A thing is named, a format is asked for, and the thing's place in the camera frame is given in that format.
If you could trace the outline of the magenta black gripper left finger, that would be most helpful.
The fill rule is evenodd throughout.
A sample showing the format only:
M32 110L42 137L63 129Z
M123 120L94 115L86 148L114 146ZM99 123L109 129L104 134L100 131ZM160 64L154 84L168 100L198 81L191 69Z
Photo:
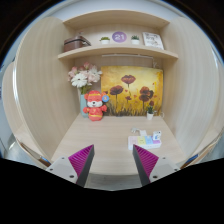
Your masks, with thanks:
M69 157L58 158L47 168L47 171L84 187L94 154L94 146L87 146Z

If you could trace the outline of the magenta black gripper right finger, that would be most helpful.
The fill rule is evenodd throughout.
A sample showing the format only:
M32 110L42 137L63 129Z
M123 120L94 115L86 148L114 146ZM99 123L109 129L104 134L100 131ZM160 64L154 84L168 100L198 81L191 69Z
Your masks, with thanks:
M143 186L180 170L167 157L158 157L140 146L134 145L132 153Z

